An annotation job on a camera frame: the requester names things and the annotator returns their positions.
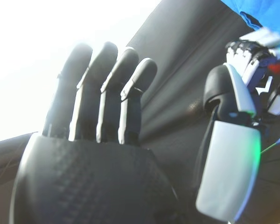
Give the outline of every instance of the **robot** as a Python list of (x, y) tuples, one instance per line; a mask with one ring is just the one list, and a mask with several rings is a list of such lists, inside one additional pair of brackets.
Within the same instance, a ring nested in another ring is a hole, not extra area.
[[(196, 207), (226, 223), (240, 217), (253, 188), (263, 114), (280, 115), (280, 86), (265, 109), (258, 101), (273, 79), (264, 72), (280, 60), (279, 44), (267, 28), (242, 36), (206, 80), (203, 106), (211, 119), (197, 157)], [(156, 157), (139, 144), (140, 98), (156, 63), (138, 64), (132, 48), (118, 60), (117, 53), (110, 42), (93, 60), (87, 45), (72, 51), (44, 128), (22, 157), (10, 224), (185, 223)]]

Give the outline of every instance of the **wire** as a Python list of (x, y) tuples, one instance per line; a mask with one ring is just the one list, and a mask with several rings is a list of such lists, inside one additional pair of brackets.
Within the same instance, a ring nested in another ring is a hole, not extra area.
[(266, 148), (265, 150), (261, 151), (261, 154), (263, 154), (264, 152), (268, 151), (269, 149), (275, 147), (277, 145), (277, 143), (274, 143), (272, 145), (270, 145), (268, 148)]

